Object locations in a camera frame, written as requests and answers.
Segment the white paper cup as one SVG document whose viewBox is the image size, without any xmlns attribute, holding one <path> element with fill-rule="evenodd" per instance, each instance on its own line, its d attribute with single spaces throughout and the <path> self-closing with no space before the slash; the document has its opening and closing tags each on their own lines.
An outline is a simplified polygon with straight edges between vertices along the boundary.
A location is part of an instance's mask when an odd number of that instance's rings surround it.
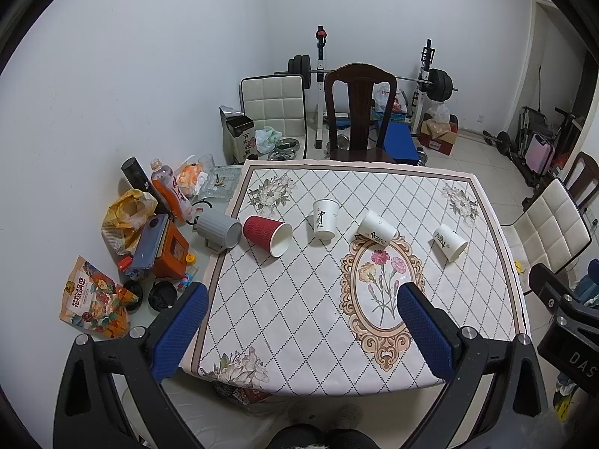
<svg viewBox="0 0 599 449">
<path fill-rule="evenodd" d="M 453 263 L 468 246 L 468 241 L 459 236 L 448 225 L 442 224 L 435 232 L 432 233 L 432 238 L 449 263 Z"/>
<path fill-rule="evenodd" d="M 399 237 L 397 228 L 372 210 L 362 218 L 361 224 L 358 226 L 358 235 L 382 246 L 387 246 Z"/>
</svg>

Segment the white tilted paper cup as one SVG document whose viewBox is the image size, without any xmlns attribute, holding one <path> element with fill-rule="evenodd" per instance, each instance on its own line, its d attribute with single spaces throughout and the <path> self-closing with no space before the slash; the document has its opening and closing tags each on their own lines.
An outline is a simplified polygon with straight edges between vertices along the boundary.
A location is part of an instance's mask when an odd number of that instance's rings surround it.
<svg viewBox="0 0 599 449">
<path fill-rule="evenodd" d="M 397 228 L 372 210 L 362 218 L 361 224 L 358 226 L 358 235 L 382 246 L 387 246 L 399 237 Z"/>
</svg>

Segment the red ribbed paper cup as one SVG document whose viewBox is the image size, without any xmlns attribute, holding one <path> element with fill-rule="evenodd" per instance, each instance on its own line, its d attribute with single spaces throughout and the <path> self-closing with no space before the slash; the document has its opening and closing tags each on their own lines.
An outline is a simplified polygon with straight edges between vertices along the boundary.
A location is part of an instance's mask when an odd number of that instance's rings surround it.
<svg viewBox="0 0 599 449">
<path fill-rule="evenodd" d="M 278 259 L 286 253 L 292 239 L 291 224 L 262 216 L 250 216 L 244 223 L 245 238 Z"/>
</svg>

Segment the white cup with calligraphy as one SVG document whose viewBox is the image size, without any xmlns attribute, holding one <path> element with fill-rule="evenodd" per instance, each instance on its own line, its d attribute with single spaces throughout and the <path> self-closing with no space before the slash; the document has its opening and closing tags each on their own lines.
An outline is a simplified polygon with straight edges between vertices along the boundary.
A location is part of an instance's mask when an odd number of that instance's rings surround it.
<svg viewBox="0 0 599 449">
<path fill-rule="evenodd" d="M 321 240 L 331 240 L 336 235 L 339 204 L 332 199 L 321 199 L 313 204 L 313 231 Z"/>
</svg>

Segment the black round lid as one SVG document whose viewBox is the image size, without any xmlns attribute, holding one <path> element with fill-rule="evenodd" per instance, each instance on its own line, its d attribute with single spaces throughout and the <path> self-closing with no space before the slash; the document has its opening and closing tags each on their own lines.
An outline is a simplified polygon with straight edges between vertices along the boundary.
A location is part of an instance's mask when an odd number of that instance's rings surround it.
<svg viewBox="0 0 599 449">
<path fill-rule="evenodd" d="M 174 284 L 167 280 L 154 282 L 148 294 L 148 304 L 157 312 L 173 307 L 177 300 L 178 291 Z"/>
</svg>

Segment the orange box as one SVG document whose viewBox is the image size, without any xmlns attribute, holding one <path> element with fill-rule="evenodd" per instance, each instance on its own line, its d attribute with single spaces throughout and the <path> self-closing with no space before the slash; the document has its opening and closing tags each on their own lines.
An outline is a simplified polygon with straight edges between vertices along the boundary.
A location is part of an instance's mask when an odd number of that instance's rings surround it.
<svg viewBox="0 0 599 449">
<path fill-rule="evenodd" d="M 186 273 L 189 243 L 178 227 L 167 221 L 151 271 L 159 279 L 181 279 Z"/>
</svg>

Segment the colourful snack bag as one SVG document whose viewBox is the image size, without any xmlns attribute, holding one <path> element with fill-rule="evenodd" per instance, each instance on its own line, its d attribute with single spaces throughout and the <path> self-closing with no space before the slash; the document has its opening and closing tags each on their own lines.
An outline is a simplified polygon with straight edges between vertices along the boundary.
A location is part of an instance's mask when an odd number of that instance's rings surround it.
<svg viewBox="0 0 599 449">
<path fill-rule="evenodd" d="M 62 294 L 59 318 L 78 329 L 108 339 L 130 329 L 127 308 L 139 297 L 78 256 Z"/>
</svg>

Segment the white padded chair right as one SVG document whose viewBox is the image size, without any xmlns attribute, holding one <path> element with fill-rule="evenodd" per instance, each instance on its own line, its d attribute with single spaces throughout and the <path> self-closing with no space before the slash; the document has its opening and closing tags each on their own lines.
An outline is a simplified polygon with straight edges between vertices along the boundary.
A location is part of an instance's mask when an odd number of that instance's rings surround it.
<svg viewBox="0 0 599 449">
<path fill-rule="evenodd" d="M 513 260 L 522 272 L 524 292 L 530 290 L 532 266 L 561 272 L 591 244 L 591 234 L 572 196 L 559 178 L 552 180 L 512 224 L 502 225 Z"/>
</svg>

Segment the white padded chair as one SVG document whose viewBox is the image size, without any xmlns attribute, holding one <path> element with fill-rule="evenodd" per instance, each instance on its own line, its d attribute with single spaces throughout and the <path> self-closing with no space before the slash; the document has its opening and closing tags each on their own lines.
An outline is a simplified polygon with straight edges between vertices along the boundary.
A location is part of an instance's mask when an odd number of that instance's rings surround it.
<svg viewBox="0 0 599 449">
<path fill-rule="evenodd" d="M 552 180 L 512 224 L 502 225 L 513 260 L 522 272 L 524 292 L 530 290 L 532 266 L 561 272 L 591 244 L 591 234 L 572 196 L 559 178 Z"/>
<path fill-rule="evenodd" d="M 244 78 L 240 83 L 241 110 L 256 130 L 270 127 L 285 139 L 299 142 L 298 158 L 307 151 L 304 79 L 298 74 Z"/>
</svg>

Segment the grey ribbed mug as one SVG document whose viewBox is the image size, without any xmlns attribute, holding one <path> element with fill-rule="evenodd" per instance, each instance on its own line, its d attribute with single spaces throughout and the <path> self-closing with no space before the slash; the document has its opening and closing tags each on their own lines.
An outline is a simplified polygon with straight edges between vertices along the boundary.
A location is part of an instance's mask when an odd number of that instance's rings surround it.
<svg viewBox="0 0 599 449">
<path fill-rule="evenodd" d="M 227 214 L 207 209 L 196 218 L 193 230 L 205 240 L 210 250 L 222 253 L 238 245 L 243 226 L 240 221 Z"/>
</svg>

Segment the yellow plastic bag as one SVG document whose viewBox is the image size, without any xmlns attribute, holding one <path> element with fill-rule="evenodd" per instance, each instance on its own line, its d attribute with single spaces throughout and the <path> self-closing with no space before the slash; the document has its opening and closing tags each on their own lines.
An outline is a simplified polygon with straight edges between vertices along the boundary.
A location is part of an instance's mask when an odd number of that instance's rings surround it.
<svg viewBox="0 0 599 449">
<path fill-rule="evenodd" d="M 156 198 L 150 193 L 130 189 L 107 208 L 100 231 L 113 253 L 133 256 L 143 227 L 157 205 Z"/>
</svg>

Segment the floral patterned table mat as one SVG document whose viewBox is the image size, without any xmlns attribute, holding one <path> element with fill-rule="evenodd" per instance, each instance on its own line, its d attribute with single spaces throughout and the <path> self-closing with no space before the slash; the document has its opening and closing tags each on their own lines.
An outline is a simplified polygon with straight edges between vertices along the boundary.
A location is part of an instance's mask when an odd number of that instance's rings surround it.
<svg viewBox="0 0 599 449">
<path fill-rule="evenodd" d="M 313 204 L 339 204 L 336 235 L 313 231 Z M 375 211 L 399 237 L 358 235 Z M 350 395 L 435 384 L 396 307 L 414 283 L 458 326 L 509 340 L 528 333 L 520 282 L 477 177 L 384 163 L 250 161 L 227 213 L 291 224 L 276 259 L 248 240 L 214 256 L 211 306 L 182 360 L 189 374 L 275 394 Z M 448 225 L 468 241 L 449 263 L 432 238 Z"/>
</svg>

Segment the orange drink bottle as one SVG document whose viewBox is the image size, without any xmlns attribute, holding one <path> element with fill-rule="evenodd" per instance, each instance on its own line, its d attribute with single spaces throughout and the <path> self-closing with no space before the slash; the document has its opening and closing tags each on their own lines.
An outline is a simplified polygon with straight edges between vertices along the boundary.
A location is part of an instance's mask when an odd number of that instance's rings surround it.
<svg viewBox="0 0 599 449">
<path fill-rule="evenodd" d="M 190 222 L 193 219 L 192 205 L 181 191 L 174 170 L 162 164 L 159 159 L 150 162 L 151 182 L 161 194 L 174 214 L 180 221 Z"/>
</svg>

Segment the black thermos bottle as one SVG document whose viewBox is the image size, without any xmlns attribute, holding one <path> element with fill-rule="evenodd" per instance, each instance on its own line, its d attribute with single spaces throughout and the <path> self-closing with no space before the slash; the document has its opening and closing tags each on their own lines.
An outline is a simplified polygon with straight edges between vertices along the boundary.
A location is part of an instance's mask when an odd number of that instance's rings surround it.
<svg viewBox="0 0 599 449">
<path fill-rule="evenodd" d="M 170 214 L 171 210 L 164 201 L 164 198 L 160 196 L 150 180 L 146 175 L 143 168 L 135 157 L 130 157 L 123 162 L 121 165 L 126 179 L 131 184 L 131 187 L 136 190 L 142 190 L 144 193 L 149 193 L 155 200 L 157 200 L 157 206 L 155 209 L 156 214 Z"/>
</svg>

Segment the orange white snack packet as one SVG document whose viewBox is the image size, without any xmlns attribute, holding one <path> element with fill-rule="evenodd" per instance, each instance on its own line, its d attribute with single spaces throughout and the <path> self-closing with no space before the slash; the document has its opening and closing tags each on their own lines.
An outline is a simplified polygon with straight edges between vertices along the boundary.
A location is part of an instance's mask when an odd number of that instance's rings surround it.
<svg viewBox="0 0 599 449">
<path fill-rule="evenodd" d="M 200 192 L 208 173 L 203 162 L 191 155 L 174 171 L 174 176 L 184 196 L 193 199 Z"/>
</svg>

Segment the glass ashtray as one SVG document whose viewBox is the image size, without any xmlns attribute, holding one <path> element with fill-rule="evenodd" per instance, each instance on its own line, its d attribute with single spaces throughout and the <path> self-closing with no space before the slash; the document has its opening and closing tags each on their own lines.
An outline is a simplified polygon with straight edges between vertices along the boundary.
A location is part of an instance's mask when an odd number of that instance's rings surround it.
<svg viewBox="0 0 599 449">
<path fill-rule="evenodd" d="M 241 166 L 215 166 L 200 187 L 199 200 L 230 200 L 241 177 Z"/>
</svg>

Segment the pink suitcase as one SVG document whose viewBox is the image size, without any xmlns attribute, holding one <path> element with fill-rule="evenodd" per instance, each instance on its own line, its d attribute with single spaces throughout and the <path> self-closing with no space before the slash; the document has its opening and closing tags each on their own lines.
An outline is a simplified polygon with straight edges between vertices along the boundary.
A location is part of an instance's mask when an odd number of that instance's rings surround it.
<svg viewBox="0 0 599 449">
<path fill-rule="evenodd" d="M 544 175 L 554 156 L 554 146 L 539 134 L 533 134 L 525 154 L 526 166 L 538 175 Z"/>
</svg>

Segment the blue weight bench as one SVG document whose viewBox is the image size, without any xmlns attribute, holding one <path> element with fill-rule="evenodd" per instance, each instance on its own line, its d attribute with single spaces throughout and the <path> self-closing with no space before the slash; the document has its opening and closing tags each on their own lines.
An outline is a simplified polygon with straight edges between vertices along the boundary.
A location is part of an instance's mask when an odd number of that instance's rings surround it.
<svg viewBox="0 0 599 449">
<path fill-rule="evenodd" d="M 379 159 L 382 162 L 418 165 L 419 154 L 406 123 L 389 123 Z"/>
</svg>

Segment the cardboard box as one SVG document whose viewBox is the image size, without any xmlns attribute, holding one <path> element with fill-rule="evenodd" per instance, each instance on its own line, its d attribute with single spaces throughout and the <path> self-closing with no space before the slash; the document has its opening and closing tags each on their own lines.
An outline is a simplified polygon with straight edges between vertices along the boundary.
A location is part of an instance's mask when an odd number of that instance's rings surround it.
<svg viewBox="0 0 599 449">
<path fill-rule="evenodd" d="M 419 128 L 418 140 L 427 149 L 450 155 L 457 141 L 458 131 L 458 124 L 451 120 L 448 123 L 424 120 Z"/>
</svg>

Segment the grey gift box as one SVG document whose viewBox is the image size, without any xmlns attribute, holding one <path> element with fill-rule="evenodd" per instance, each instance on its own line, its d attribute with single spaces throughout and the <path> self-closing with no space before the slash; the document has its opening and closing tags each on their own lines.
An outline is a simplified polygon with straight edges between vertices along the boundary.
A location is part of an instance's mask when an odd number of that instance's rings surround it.
<svg viewBox="0 0 599 449">
<path fill-rule="evenodd" d="M 219 108 L 219 114 L 224 129 L 224 155 L 227 162 L 243 164 L 247 159 L 257 159 L 253 120 L 240 110 L 226 106 Z"/>
</svg>

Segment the barbell rack with weights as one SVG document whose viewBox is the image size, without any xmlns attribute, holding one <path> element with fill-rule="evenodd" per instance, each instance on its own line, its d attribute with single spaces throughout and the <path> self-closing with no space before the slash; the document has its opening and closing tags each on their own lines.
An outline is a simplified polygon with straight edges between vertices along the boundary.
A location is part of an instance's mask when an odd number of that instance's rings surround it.
<svg viewBox="0 0 599 449">
<path fill-rule="evenodd" d="M 302 83 L 305 89 L 309 89 L 312 85 L 312 76 L 316 76 L 318 88 L 318 100 L 316 105 L 316 134 L 315 147 L 322 148 L 324 137 L 324 111 L 325 111 L 325 95 L 324 81 L 329 69 L 325 68 L 324 49 L 327 43 L 327 31 L 322 25 L 319 25 L 316 31 L 318 59 L 317 67 L 314 68 L 309 55 L 296 55 L 288 60 L 286 71 L 276 71 L 275 75 L 301 75 Z M 432 41 L 427 40 L 426 45 L 422 48 L 420 54 L 420 64 L 416 78 L 404 77 L 396 75 L 396 80 L 413 82 L 416 84 L 411 105 L 409 106 L 409 114 L 407 114 L 407 123 L 410 126 L 410 131 L 414 132 L 416 126 L 420 123 L 423 113 L 423 105 L 425 97 L 429 100 L 443 103 L 448 100 L 457 88 L 454 86 L 451 76 L 444 70 L 432 68 L 434 61 L 435 49 L 432 47 Z"/>
</svg>

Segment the white padded chair back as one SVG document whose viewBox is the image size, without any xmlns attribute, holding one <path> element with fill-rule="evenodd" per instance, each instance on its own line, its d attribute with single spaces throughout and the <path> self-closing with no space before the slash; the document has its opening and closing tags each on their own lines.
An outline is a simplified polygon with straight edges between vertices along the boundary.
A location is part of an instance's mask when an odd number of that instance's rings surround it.
<svg viewBox="0 0 599 449">
<path fill-rule="evenodd" d="M 304 79 L 298 74 L 244 78 L 240 83 L 241 110 L 256 130 L 270 127 L 285 139 L 299 142 L 298 158 L 307 151 Z"/>
</svg>

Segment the dark wooden chair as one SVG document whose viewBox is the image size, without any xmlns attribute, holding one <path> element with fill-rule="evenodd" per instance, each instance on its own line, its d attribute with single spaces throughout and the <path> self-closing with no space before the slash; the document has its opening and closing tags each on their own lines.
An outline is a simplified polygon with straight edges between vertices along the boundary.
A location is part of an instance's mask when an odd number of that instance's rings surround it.
<svg viewBox="0 0 599 449">
<path fill-rule="evenodd" d="M 338 145 L 336 110 L 333 96 L 334 84 L 339 81 L 347 86 L 350 136 L 347 150 Z M 368 147 L 371 128 L 371 107 L 374 86 L 387 83 L 390 94 L 384 110 L 377 143 Z M 352 63 L 339 67 L 325 76 L 324 97 L 329 125 L 329 158 L 337 161 L 364 161 L 394 163 L 394 159 L 384 150 L 384 142 L 397 91 L 396 77 L 371 64 Z"/>
</svg>

